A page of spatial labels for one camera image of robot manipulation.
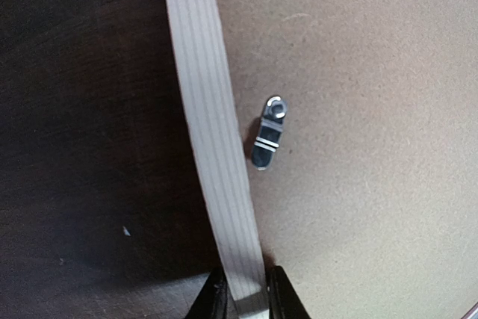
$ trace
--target black clamp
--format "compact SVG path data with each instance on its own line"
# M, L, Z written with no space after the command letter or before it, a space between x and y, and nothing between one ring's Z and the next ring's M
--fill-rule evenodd
M269 273L270 319L311 319L284 269ZM211 272L185 319L226 319L228 287L221 268Z

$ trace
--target metal bracket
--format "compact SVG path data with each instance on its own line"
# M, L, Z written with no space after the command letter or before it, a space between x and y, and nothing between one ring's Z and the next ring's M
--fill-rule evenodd
M274 152L279 148L287 104L280 96L273 96L264 107L261 127L252 148L252 163L258 170L269 167Z

